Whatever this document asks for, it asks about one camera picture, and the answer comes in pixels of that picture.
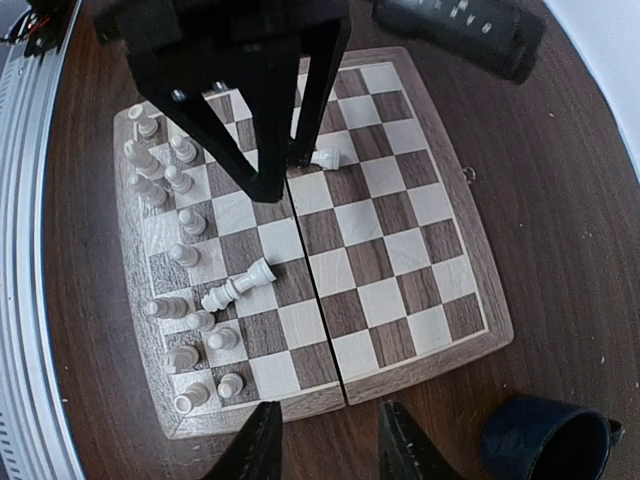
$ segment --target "dark wood tabletop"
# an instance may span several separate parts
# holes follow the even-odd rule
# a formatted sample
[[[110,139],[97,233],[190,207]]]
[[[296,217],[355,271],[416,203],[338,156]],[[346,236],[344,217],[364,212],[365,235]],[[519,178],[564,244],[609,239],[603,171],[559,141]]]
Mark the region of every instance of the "dark wood tabletop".
[[[405,45],[458,158],[502,277],[515,341],[390,395],[467,478],[487,478],[479,438],[516,392],[601,409],[627,426],[607,478],[640,471],[640,188],[580,57],[549,30],[532,78],[497,80],[430,45],[376,29],[351,4],[350,49]],[[169,441],[151,402],[129,313],[115,209],[113,116],[139,101],[122,45],[100,47],[86,12],[66,60],[45,198],[46,292],[71,430],[91,479],[195,479],[229,436]],[[286,424],[285,478],[375,478],[377,401]]]

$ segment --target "chessboard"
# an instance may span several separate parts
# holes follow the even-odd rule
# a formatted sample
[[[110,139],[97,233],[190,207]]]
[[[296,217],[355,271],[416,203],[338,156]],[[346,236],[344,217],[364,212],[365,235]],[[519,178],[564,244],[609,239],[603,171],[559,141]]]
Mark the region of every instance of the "chessboard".
[[[301,62],[292,135],[308,63]],[[251,112],[237,91],[206,97],[247,159],[257,151]],[[513,338],[506,302],[466,178],[408,53],[348,52],[331,92],[317,149],[335,147],[340,168],[290,169],[282,201],[252,202],[195,142],[183,163],[169,145],[186,136],[153,105],[158,130],[142,137],[125,110],[114,119],[118,216],[131,314],[163,431],[185,438],[239,430],[263,400],[282,403],[285,421],[342,408],[422,382],[473,361]],[[123,145],[136,140],[163,165],[193,178],[173,192],[162,169],[150,179],[168,192],[160,207],[127,188],[136,172]],[[189,235],[178,213],[206,219]],[[198,264],[168,256],[181,243]],[[182,297],[191,312],[212,287],[264,257],[276,276],[214,314],[241,341],[208,347],[211,332],[186,319],[144,314],[146,302]],[[164,355],[189,345],[199,360],[176,375]],[[237,373],[240,394],[221,398],[220,379]],[[194,382],[208,400],[179,415],[174,399]]]

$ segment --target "chess piece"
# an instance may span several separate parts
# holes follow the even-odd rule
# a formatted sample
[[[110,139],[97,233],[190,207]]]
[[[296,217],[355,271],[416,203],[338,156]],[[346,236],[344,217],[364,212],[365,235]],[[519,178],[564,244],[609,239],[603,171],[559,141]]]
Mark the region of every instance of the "chess piece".
[[[144,313],[156,318],[182,318],[189,311],[189,304],[181,297],[154,298],[144,307]]]
[[[230,302],[240,298],[240,295],[250,288],[268,285],[276,279],[264,258],[256,260],[246,273],[235,280],[231,278],[221,287],[213,287],[209,295],[202,299],[202,306],[209,312],[217,312],[227,308]]]
[[[193,162],[193,159],[196,158],[198,154],[193,143],[182,135],[174,135],[171,137],[169,139],[169,145],[171,145],[173,151],[176,152],[176,158],[182,163]]]
[[[204,217],[188,208],[180,211],[178,223],[189,235],[202,235],[207,228],[207,221]]]
[[[150,137],[158,131],[158,121],[151,118],[144,111],[142,105],[134,105],[128,112],[129,120],[135,122],[138,133],[144,138]]]
[[[189,385],[183,394],[178,395],[173,405],[180,415],[186,415],[207,400],[209,400],[209,390],[202,383],[196,382]]]
[[[149,153],[149,150],[135,140],[128,140],[124,144],[124,156],[145,177],[153,175],[160,168],[160,162]]]
[[[218,395],[222,398],[231,398],[238,395],[244,387],[244,380],[237,373],[227,373],[220,379]]]
[[[238,335],[229,327],[216,330],[207,340],[211,350],[231,350],[238,343]]]
[[[311,163],[319,165],[325,170],[338,170],[340,168],[340,150],[331,147],[313,152]]]
[[[167,200],[167,192],[160,186],[153,183],[139,173],[129,176],[129,187],[140,195],[143,202],[160,207]]]
[[[187,317],[187,325],[191,330],[207,332],[216,326],[216,319],[209,312],[199,310]]]
[[[170,375],[182,373],[198,363],[200,355],[191,345],[183,345],[169,350],[164,356],[164,371]]]
[[[193,178],[171,165],[164,171],[164,178],[171,184],[171,188],[176,193],[184,195],[193,187]]]
[[[200,259],[200,253],[193,247],[176,243],[169,249],[169,256],[178,265],[186,268],[195,267]]]

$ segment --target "white pawn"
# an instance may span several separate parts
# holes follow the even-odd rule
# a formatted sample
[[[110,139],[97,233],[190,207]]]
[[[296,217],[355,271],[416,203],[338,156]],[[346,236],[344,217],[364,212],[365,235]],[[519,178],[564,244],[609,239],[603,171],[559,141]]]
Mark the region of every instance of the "white pawn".
[[[220,379],[218,395],[222,398],[231,398],[238,395],[244,387],[244,380],[237,373],[227,373]]]
[[[198,363],[200,354],[191,345],[175,347],[164,356],[164,371],[170,375],[182,373]]]
[[[129,187],[142,198],[142,201],[160,207],[167,200],[167,192],[160,186],[153,183],[139,173],[129,176]]]
[[[193,159],[196,158],[198,151],[196,147],[193,146],[188,139],[184,138],[182,135],[174,135],[169,139],[169,145],[174,152],[176,152],[176,157],[182,163],[193,162]]]
[[[202,299],[202,306],[209,312],[217,312],[227,308],[230,302],[240,298],[240,295],[250,288],[268,285],[276,279],[264,258],[256,260],[246,273],[235,280],[228,279],[221,287],[213,287],[209,295]]]
[[[128,112],[129,120],[135,122],[138,133],[147,138],[158,131],[158,121],[149,117],[142,105],[134,105]]]
[[[181,297],[154,298],[144,307],[144,313],[156,318],[182,318],[189,311],[189,304]]]
[[[178,214],[178,223],[189,235],[202,235],[207,228],[207,221],[204,217],[190,209],[182,210]]]
[[[134,140],[128,140],[124,144],[124,156],[146,177],[153,175],[160,168],[160,162],[149,153],[149,150]]]
[[[207,400],[209,400],[209,390],[202,383],[196,382],[189,385],[183,394],[178,395],[173,405],[179,414],[186,415]]]
[[[211,350],[231,350],[238,343],[238,335],[229,327],[215,331],[207,340]]]
[[[176,193],[184,195],[191,187],[193,187],[193,178],[190,175],[178,170],[178,167],[173,165],[167,167],[164,171],[164,178],[171,184],[171,188]]]
[[[191,330],[207,332],[216,326],[216,319],[209,312],[199,310],[187,317],[187,326]]]
[[[169,249],[169,256],[178,265],[186,268],[195,267],[200,259],[200,253],[193,247],[176,243]]]
[[[311,163],[319,165],[325,170],[338,170],[340,168],[340,150],[331,147],[313,152]]]

